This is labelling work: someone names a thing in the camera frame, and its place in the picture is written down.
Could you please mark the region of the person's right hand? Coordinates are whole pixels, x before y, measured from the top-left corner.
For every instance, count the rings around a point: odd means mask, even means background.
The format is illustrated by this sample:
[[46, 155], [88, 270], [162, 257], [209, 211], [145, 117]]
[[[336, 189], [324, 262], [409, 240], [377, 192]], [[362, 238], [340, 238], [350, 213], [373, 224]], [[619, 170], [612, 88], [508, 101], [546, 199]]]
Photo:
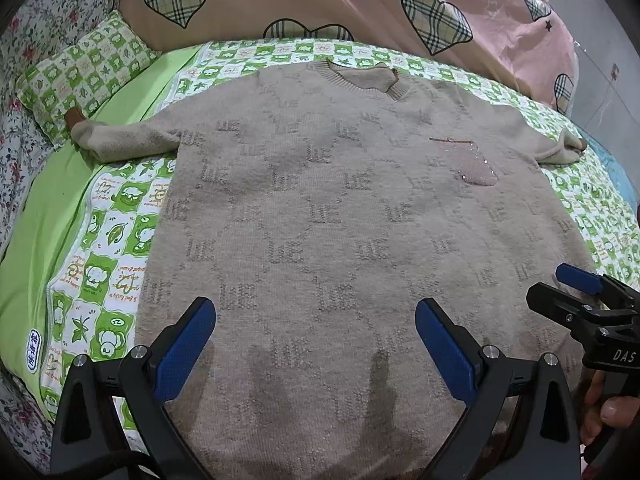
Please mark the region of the person's right hand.
[[592, 378], [584, 401], [584, 416], [579, 435], [582, 444], [590, 443], [604, 426], [626, 429], [634, 424], [639, 411], [639, 399], [631, 396], [612, 396], [602, 401], [604, 373], [597, 370]]

